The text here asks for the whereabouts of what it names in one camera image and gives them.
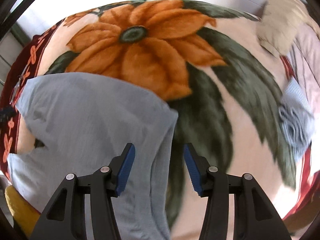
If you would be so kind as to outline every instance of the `blue gripper pad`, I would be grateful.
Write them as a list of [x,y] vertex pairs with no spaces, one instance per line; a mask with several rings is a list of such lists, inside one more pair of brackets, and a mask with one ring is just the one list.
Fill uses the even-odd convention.
[[122,166],[117,175],[116,194],[118,196],[120,196],[120,194],[124,192],[125,185],[127,184],[135,157],[136,157],[136,149],[132,144],[128,150],[126,157],[124,158],[124,161],[122,162]]
[[183,156],[184,161],[186,162],[188,172],[191,178],[191,182],[193,185],[193,189],[198,193],[199,196],[203,195],[203,189],[201,186],[201,176],[198,170],[198,167],[191,155],[190,149],[188,145],[184,145],[183,147]]

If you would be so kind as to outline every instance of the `light blue cloth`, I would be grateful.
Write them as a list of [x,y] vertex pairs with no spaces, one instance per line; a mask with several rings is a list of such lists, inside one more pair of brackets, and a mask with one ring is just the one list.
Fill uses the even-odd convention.
[[[42,212],[68,173],[92,174],[132,142],[136,158],[126,189],[112,199],[121,237],[170,238],[164,208],[178,114],[164,101],[117,79],[62,73],[28,80],[16,107],[45,145],[8,157],[12,184],[32,206]],[[93,239],[92,230],[87,235]]]
[[309,103],[294,77],[281,98],[279,107],[281,129],[298,162],[311,142],[315,131],[315,119]]

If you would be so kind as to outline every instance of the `red patterned fabric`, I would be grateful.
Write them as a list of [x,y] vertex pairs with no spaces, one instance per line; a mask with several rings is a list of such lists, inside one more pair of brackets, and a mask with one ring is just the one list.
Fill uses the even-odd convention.
[[290,65],[290,62],[289,62],[288,58],[287,58],[287,57],[284,57],[284,56],[282,56],[282,57],[280,57],[280,58],[281,58],[281,60],[282,60],[283,66],[284,66],[285,74],[286,74],[286,76],[287,76],[287,79],[289,80],[291,77],[296,78],[295,75],[294,75],[294,71],[293,71],[293,69],[292,69],[292,67],[291,67],[291,65]]
[[[40,59],[42,57],[44,49],[50,41],[50,38],[55,32],[57,26],[59,26],[61,23],[62,21],[58,22],[41,36],[34,36],[32,41],[19,54],[16,61],[11,66],[6,82],[4,84],[4,88],[2,90],[0,98],[0,108],[9,105],[13,88],[18,82],[19,76],[26,66],[27,68],[23,75],[19,92],[21,92],[28,79],[37,76]],[[8,154],[16,153],[17,151],[19,120],[20,114],[17,111],[17,114],[9,120],[7,125],[4,125],[2,127],[0,132],[0,142],[3,142],[0,143],[0,169],[7,176],[7,178],[9,178],[7,163]]]

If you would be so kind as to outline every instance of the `orange flower pattern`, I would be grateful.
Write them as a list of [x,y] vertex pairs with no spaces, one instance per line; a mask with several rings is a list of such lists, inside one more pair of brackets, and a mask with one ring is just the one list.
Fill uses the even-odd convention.
[[182,0],[122,5],[105,11],[69,41],[80,53],[66,72],[87,72],[144,87],[163,100],[191,94],[186,61],[197,66],[226,65],[196,32],[216,21]]
[[54,30],[57,27],[57,25],[53,25],[50,29],[46,30],[42,36],[38,39],[38,44],[43,42],[44,38],[50,33],[50,31]]
[[11,129],[14,127],[14,121],[13,118],[10,118],[10,121],[8,122],[8,127],[9,127],[9,135],[11,134]]
[[5,150],[4,150],[3,157],[2,157],[2,160],[4,163],[7,162],[7,158],[10,153],[11,145],[12,145],[12,137],[10,137],[10,139],[8,140],[8,135],[5,134],[4,135],[4,149]]
[[65,19],[65,24],[63,26],[71,26],[73,25],[76,21],[80,20],[81,18],[83,18],[84,16],[86,16],[87,14],[93,12],[95,9],[90,9],[90,10],[87,10],[87,11],[84,11],[84,12],[80,12],[80,13],[76,13],[76,14],[73,14],[69,17],[67,17]]

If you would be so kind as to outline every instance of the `beige cloth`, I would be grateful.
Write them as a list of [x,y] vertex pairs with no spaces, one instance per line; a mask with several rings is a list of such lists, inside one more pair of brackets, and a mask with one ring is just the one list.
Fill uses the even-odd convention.
[[300,0],[268,0],[257,36],[260,45],[275,57],[287,55],[303,24],[308,24],[320,37],[320,28]]

